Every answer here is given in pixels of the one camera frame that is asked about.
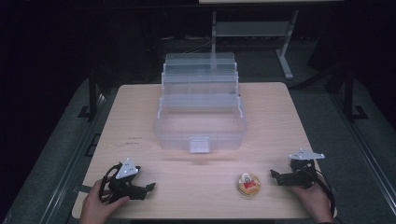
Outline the person's left hand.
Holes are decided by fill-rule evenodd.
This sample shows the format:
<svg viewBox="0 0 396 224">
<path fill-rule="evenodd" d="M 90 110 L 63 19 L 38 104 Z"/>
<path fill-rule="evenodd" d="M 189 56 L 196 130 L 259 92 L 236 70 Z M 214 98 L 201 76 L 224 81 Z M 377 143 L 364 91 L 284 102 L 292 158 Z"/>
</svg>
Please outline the person's left hand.
<svg viewBox="0 0 396 224">
<path fill-rule="evenodd" d="M 97 180 L 83 200 L 79 224 L 105 224 L 114 212 L 130 201 L 130 198 L 125 196 L 111 204 L 103 203 L 99 199 L 102 183 L 102 180 Z"/>
</svg>

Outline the person's right hand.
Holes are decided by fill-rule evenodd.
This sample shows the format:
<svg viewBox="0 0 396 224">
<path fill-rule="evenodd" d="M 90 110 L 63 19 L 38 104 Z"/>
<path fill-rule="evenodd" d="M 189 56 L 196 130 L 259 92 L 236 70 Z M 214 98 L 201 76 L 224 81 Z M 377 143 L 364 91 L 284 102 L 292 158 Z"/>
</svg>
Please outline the person's right hand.
<svg viewBox="0 0 396 224">
<path fill-rule="evenodd" d="M 304 210 L 317 224 L 334 223 L 329 198 L 318 183 L 315 183 L 309 189 L 291 186 L 290 190 L 301 201 Z"/>
</svg>

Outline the metal floor rail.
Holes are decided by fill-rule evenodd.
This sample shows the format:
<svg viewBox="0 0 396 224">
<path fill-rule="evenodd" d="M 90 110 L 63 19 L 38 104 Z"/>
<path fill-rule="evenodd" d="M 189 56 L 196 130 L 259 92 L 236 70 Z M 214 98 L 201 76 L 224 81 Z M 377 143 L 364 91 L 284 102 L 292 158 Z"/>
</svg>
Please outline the metal floor rail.
<svg viewBox="0 0 396 224">
<path fill-rule="evenodd" d="M 342 116 L 343 122 L 356 141 L 362 157 L 373 175 L 375 183 L 379 187 L 390 210 L 396 216 L 396 186 L 392 183 L 390 176 L 380 163 L 380 159 L 375 156 L 374 149 L 370 146 L 368 140 L 363 136 L 361 129 L 357 126 L 357 120 L 369 119 L 367 113 L 360 105 L 353 105 L 350 114 L 348 114 L 347 107 L 345 106 L 347 101 L 342 101 L 340 97 L 334 93 L 331 93 L 330 97 L 337 112 Z"/>
<path fill-rule="evenodd" d="M 49 198 L 39 224 L 67 224 L 100 134 L 104 129 L 116 94 L 101 94 L 96 101 L 97 113 L 92 118 L 82 115 L 87 95 L 76 95 L 66 108 L 53 135 L 40 157 L 40 171 L 50 186 Z"/>
</svg>

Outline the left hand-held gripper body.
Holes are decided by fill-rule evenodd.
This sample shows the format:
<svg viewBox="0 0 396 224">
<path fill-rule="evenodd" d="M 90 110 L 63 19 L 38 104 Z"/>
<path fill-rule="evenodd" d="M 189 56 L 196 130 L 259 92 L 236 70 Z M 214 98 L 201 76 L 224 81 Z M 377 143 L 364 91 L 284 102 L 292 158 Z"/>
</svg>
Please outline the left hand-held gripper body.
<svg viewBox="0 0 396 224">
<path fill-rule="evenodd" d="M 112 176 L 108 188 L 111 192 L 110 203 L 128 196 L 133 190 L 143 190 L 143 187 L 134 186 L 132 180 L 139 173 L 140 166 L 135 166 L 130 158 L 117 166 L 117 172 Z"/>
</svg>

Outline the round gold tin red label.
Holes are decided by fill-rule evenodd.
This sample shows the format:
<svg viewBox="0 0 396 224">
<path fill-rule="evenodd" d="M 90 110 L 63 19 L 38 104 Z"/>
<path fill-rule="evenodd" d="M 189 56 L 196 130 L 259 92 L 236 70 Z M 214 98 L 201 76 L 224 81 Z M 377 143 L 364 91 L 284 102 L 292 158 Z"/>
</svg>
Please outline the round gold tin red label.
<svg viewBox="0 0 396 224">
<path fill-rule="evenodd" d="M 261 181 L 253 173 L 242 173 L 238 178 L 237 188 L 245 196 L 254 196 L 261 190 Z"/>
</svg>

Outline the grey metal stand frame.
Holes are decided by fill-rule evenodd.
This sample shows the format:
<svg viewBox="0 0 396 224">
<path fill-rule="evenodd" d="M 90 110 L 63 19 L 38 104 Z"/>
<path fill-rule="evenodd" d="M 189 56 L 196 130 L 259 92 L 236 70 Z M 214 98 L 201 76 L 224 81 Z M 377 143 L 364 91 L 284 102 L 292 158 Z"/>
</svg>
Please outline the grey metal stand frame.
<svg viewBox="0 0 396 224">
<path fill-rule="evenodd" d="M 217 51 L 217 40 L 220 37 L 283 37 L 282 46 L 276 50 L 286 80 L 294 76 L 286 59 L 286 53 L 299 15 L 293 10 L 288 21 L 217 21 L 217 12 L 212 13 L 211 52 Z"/>
</svg>

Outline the black metal stand post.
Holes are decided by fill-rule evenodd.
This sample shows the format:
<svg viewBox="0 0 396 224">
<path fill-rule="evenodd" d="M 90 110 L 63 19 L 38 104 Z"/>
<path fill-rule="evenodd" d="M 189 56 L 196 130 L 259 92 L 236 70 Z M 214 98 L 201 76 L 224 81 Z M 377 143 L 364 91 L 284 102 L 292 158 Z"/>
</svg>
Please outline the black metal stand post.
<svg viewBox="0 0 396 224">
<path fill-rule="evenodd" d="M 354 73 L 348 68 L 345 75 L 344 113 L 350 122 L 356 119 L 368 119 L 360 105 L 353 105 Z"/>
<path fill-rule="evenodd" d="M 90 72 L 89 78 L 88 78 L 88 84 L 89 84 L 89 104 L 84 105 L 78 114 L 79 118 L 85 118 L 88 120 L 88 122 L 91 122 L 96 113 L 97 113 L 97 92 L 96 92 L 96 81 L 95 81 L 95 74 L 94 71 Z"/>
</svg>

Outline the clear plastic tiered storage box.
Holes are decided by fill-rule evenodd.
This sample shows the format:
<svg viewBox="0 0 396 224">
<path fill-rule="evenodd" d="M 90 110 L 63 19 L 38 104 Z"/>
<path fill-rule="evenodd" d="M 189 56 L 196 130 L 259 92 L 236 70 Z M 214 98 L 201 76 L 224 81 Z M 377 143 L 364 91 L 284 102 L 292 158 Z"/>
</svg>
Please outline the clear plastic tiered storage box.
<svg viewBox="0 0 396 224">
<path fill-rule="evenodd" d="M 191 153 L 237 149 L 246 131 L 233 53 L 166 55 L 154 120 L 162 148 Z"/>
</svg>

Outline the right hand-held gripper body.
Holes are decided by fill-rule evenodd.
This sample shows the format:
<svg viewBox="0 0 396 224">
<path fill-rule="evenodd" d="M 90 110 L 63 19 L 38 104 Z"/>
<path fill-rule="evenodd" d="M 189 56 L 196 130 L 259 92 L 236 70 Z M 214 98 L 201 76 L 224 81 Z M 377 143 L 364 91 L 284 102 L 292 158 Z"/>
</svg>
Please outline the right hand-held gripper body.
<svg viewBox="0 0 396 224">
<path fill-rule="evenodd" d="M 305 189 L 312 187 L 318 178 L 315 160 L 324 159 L 325 155 L 308 149 L 300 148 L 290 154 L 290 168 L 292 170 L 292 185 Z"/>
</svg>

